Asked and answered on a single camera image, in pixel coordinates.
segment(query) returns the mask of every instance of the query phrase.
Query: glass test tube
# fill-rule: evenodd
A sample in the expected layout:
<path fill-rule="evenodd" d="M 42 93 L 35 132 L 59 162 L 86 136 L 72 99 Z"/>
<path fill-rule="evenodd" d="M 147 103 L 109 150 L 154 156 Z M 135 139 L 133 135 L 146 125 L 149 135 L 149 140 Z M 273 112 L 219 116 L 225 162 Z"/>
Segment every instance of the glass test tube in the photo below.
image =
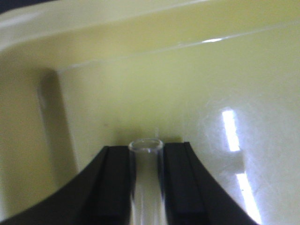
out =
<path fill-rule="evenodd" d="M 163 142 L 138 139 L 130 143 L 131 225 L 166 225 L 161 192 Z"/>

